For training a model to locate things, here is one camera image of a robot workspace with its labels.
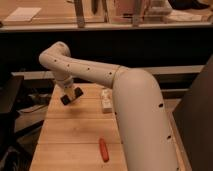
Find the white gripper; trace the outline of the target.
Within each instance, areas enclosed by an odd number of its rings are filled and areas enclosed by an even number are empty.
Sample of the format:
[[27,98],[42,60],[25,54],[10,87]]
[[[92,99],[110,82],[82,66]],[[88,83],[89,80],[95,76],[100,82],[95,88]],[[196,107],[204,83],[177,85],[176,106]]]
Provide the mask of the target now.
[[59,80],[58,81],[59,87],[62,89],[63,93],[66,95],[63,95],[60,100],[64,105],[68,105],[71,100],[69,99],[69,97],[73,97],[74,96],[74,92],[75,92],[75,97],[78,98],[83,94],[83,91],[80,87],[77,87],[74,90],[74,82],[73,82],[73,78],[72,77],[68,77],[64,80]]

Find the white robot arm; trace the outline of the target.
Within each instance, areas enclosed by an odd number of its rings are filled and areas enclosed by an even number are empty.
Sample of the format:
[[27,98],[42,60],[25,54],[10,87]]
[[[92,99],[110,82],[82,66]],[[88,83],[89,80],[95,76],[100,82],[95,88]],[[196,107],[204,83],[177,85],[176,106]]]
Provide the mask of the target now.
[[66,89],[78,78],[112,90],[128,171],[179,171],[169,118],[155,77],[140,68],[75,59],[69,47],[56,42],[39,55]]

